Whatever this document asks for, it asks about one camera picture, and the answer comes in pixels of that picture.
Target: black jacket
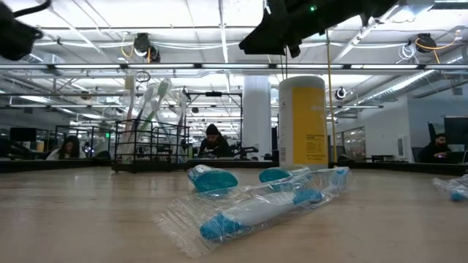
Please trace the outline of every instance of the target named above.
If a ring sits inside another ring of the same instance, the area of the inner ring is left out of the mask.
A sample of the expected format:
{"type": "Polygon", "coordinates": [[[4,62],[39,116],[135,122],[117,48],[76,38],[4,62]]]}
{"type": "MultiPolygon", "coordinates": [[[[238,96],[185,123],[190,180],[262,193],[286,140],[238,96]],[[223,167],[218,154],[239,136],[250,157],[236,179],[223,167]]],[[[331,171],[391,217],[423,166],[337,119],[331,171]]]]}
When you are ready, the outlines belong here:
{"type": "Polygon", "coordinates": [[[201,143],[200,149],[198,151],[198,156],[202,157],[203,154],[211,153],[216,157],[231,157],[233,152],[230,150],[229,144],[220,134],[218,140],[216,141],[215,146],[208,145],[207,139],[204,139],[201,143]]]}
{"type": "Polygon", "coordinates": [[[431,142],[419,153],[419,159],[423,163],[440,163],[441,159],[434,157],[436,153],[451,152],[452,150],[447,146],[439,147],[431,142]]]}

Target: yellow label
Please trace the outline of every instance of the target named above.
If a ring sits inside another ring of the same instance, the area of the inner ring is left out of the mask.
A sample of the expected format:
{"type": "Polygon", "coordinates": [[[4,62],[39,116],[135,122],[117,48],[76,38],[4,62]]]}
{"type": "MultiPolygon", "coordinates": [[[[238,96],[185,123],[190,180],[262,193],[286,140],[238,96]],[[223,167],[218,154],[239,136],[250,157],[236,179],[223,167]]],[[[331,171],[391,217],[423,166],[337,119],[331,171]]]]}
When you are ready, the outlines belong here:
{"type": "Polygon", "coordinates": [[[292,88],[295,164],[328,164],[324,95],[322,88],[292,88]]]}

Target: wooden table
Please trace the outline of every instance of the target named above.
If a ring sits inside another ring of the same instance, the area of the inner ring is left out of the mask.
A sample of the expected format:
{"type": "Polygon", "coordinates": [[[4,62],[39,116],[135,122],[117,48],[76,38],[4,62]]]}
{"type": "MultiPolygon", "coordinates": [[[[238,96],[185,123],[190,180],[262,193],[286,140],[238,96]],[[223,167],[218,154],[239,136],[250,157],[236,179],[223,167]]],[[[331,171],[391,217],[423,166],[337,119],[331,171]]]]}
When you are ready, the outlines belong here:
{"type": "MultiPolygon", "coordinates": [[[[242,184],[258,170],[236,171],[242,184]]],[[[370,262],[468,260],[468,203],[432,175],[355,170],[339,199],[190,259],[156,225],[192,192],[184,172],[113,175],[109,168],[0,175],[0,262],[370,262]]]]}

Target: white column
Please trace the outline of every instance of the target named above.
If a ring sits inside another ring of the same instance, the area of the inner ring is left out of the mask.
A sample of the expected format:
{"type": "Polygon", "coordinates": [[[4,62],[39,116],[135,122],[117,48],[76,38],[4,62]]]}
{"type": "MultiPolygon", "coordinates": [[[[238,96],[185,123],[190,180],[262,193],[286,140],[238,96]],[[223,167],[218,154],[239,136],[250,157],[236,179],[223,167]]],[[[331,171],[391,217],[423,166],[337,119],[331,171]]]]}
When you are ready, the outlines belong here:
{"type": "Polygon", "coordinates": [[[255,146],[259,152],[249,158],[271,154],[271,87],[268,76],[245,76],[242,91],[244,122],[243,147],[255,146]]]}

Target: man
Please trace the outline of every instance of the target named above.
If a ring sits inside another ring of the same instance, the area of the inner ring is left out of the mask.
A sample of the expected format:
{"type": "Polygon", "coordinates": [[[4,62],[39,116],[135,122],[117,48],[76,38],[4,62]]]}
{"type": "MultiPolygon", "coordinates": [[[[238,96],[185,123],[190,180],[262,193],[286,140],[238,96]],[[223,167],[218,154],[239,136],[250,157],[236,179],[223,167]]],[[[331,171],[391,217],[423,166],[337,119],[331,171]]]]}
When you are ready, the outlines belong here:
{"type": "Polygon", "coordinates": [[[229,145],[218,131],[218,128],[214,124],[210,124],[206,128],[206,138],[202,141],[198,156],[229,157],[232,155],[229,145]]]}
{"type": "Polygon", "coordinates": [[[423,163],[441,163],[447,158],[447,153],[451,151],[447,147],[447,137],[445,134],[438,134],[435,141],[429,143],[419,153],[419,158],[423,163]]]}

